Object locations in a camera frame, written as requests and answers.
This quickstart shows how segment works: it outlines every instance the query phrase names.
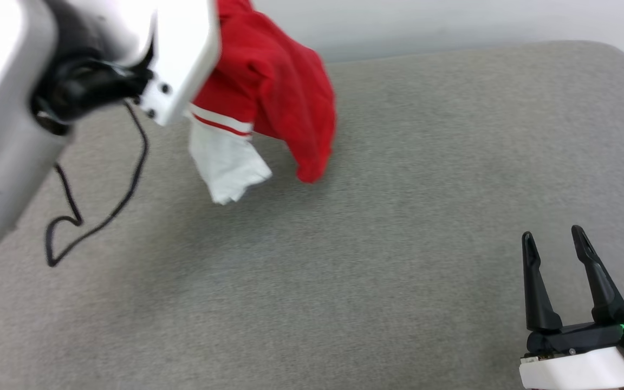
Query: red cloth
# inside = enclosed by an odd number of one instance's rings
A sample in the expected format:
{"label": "red cloth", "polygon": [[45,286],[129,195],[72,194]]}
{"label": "red cloth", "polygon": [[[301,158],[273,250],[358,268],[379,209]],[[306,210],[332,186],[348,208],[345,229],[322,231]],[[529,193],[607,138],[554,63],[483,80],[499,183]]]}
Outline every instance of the red cloth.
{"label": "red cloth", "polygon": [[249,0],[218,0],[218,15],[222,53],[193,103],[284,140],[298,163],[297,177],[314,182],[324,173],[336,127],[322,60]]}

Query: gray table surface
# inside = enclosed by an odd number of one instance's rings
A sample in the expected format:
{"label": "gray table surface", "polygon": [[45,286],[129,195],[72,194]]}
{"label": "gray table surface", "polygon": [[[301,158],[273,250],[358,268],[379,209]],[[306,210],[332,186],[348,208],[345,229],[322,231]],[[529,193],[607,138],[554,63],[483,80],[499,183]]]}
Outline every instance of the gray table surface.
{"label": "gray table surface", "polygon": [[[592,307],[571,225],[624,293],[624,54],[548,43],[329,73],[339,128],[315,185],[262,137],[274,177],[213,205],[186,123],[144,119],[136,199],[48,269],[44,227],[67,212],[50,175],[0,247],[0,388],[517,389],[524,230],[565,323]],[[138,153],[120,108],[79,126],[62,163],[90,224]]]}

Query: black wire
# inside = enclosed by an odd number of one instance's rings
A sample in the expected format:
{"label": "black wire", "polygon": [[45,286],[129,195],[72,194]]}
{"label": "black wire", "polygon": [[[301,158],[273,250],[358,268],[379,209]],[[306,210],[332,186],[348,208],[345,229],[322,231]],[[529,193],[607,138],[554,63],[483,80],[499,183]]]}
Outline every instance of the black wire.
{"label": "black wire", "polygon": [[109,225],[109,223],[112,222],[115,217],[117,217],[117,215],[124,209],[127,203],[129,203],[129,200],[131,200],[131,198],[134,196],[137,185],[139,185],[139,179],[141,178],[141,171],[144,170],[144,163],[146,162],[146,157],[148,156],[148,137],[146,136],[146,131],[144,130],[143,126],[141,126],[141,123],[139,122],[139,119],[134,113],[132,107],[127,102],[124,102],[124,105],[129,111],[129,115],[131,115],[132,119],[134,120],[136,128],[139,129],[139,134],[141,134],[141,138],[144,143],[143,150],[141,151],[141,156],[139,157],[139,161],[136,162],[136,168],[134,169],[134,174],[132,176],[132,182],[129,185],[129,190],[127,191],[126,195],[124,195],[124,198],[122,198],[119,204],[114,208],[114,210],[109,213],[109,216],[105,220],[100,222],[99,225],[92,228],[81,237],[72,241],[71,244],[69,244],[64,250],[62,250],[59,256],[54,257],[52,244],[54,242],[54,230],[57,227],[57,224],[59,224],[59,222],[62,222],[63,220],[66,220],[66,222],[70,222],[76,227],[83,225],[83,217],[81,216],[79,207],[76,205],[74,195],[72,195],[72,188],[69,186],[67,175],[64,173],[64,170],[62,169],[62,166],[59,165],[59,163],[55,164],[54,169],[55,171],[57,171],[59,179],[62,181],[64,193],[67,196],[67,202],[69,203],[69,207],[71,207],[71,212],[74,213],[74,216],[70,217],[68,215],[62,215],[61,217],[53,219],[49,223],[49,225],[47,225],[47,231],[45,232],[45,254],[47,254],[47,265],[49,265],[50,267],[55,267],[57,264],[59,264],[59,262],[61,262],[62,259],[66,257],[67,254],[72,251],[72,249],[74,249],[74,247],[80,244],[80,242],[96,234],[107,225]]}

